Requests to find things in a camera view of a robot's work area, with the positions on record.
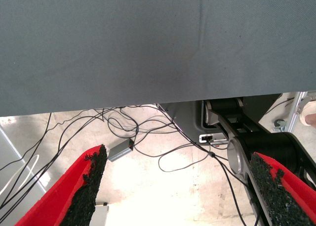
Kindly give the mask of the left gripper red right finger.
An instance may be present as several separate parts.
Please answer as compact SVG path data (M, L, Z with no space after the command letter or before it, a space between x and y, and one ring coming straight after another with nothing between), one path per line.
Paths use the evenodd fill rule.
M272 157L255 152L250 170L274 226L314 226L316 191Z

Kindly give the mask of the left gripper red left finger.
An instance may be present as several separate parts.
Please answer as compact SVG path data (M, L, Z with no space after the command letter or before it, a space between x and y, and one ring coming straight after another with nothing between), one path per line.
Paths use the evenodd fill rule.
M85 151L16 225L88 226L106 162L104 145Z

